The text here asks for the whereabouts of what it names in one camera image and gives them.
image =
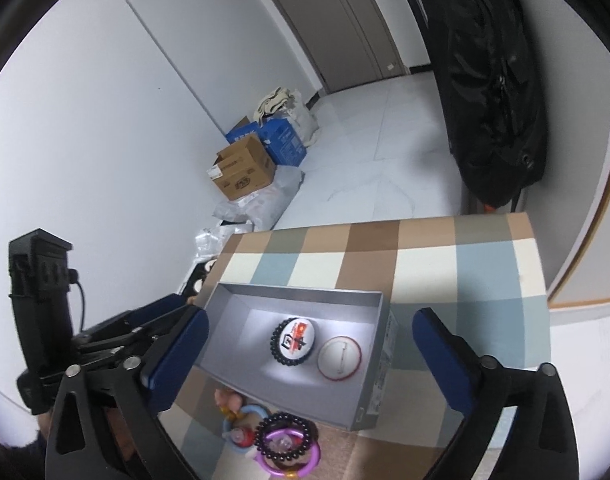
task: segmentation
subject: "marble floor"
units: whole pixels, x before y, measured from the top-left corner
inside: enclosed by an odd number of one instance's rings
[[[433,73],[337,92],[312,111],[319,139],[275,229],[461,213],[461,177]]]

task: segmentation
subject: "purple ring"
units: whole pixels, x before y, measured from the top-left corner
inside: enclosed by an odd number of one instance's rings
[[[304,436],[305,436],[302,431],[299,431],[295,428],[282,428],[281,430],[272,431],[272,433],[269,433],[268,435],[265,436],[265,439],[272,440],[273,438],[276,438],[277,436],[284,436],[284,435],[297,436],[299,438],[304,438]],[[300,478],[307,476],[309,473],[314,471],[314,468],[319,464],[319,461],[320,461],[319,444],[317,442],[313,442],[311,444],[310,449],[311,449],[311,457],[309,457],[309,462],[307,462],[297,472],[297,475]],[[256,462],[258,462],[258,465],[261,466],[269,474],[274,475],[274,476],[285,477],[285,471],[281,471],[280,469],[274,469],[273,467],[270,467],[269,464],[265,461],[265,457],[263,455],[261,455],[260,453],[256,454],[255,460],[256,460]]]

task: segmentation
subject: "plastic bag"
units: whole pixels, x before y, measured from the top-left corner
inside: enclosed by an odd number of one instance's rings
[[[298,90],[291,92],[292,98],[284,102],[279,110],[274,113],[274,117],[285,118],[290,121],[296,135],[306,148],[316,142],[317,137],[314,132],[319,129],[316,117],[307,110],[303,104],[303,96]]]
[[[299,168],[277,166],[274,181],[269,186],[218,204],[214,216],[230,222],[244,218],[254,224],[254,231],[269,231],[290,205],[302,181],[303,172]]]
[[[209,262],[223,252],[223,248],[233,234],[250,233],[252,224],[219,225],[211,229],[201,229],[194,238],[196,255],[194,265]]]

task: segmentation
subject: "cardboard box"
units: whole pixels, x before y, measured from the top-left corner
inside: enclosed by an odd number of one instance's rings
[[[307,155],[305,146],[287,119],[269,119],[263,126],[256,122],[244,124],[234,128],[225,138],[235,142],[252,133],[258,135],[276,164],[298,167]]]
[[[383,399],[398,324],[382,292],[219,283],[205,306],[210,335],[196,364],[216,380],[261,403],[346,431],[373,428]],[[274,359],[270,338],[290,317],[316,329],[302,364]],[[342,381],[318,369],[320,348],[349,336],[360,346],[358,370]]]
[[[275,171],[258,136],[252,134],[220,150],[207,174],[228,200],[235,200],[269,186]]]

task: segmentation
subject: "brown cardboard box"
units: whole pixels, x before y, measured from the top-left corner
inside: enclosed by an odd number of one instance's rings
[[[235,200],[269,186],[275,171],[262,142],[251,134],[220,150],[207,174],[228,200]]]

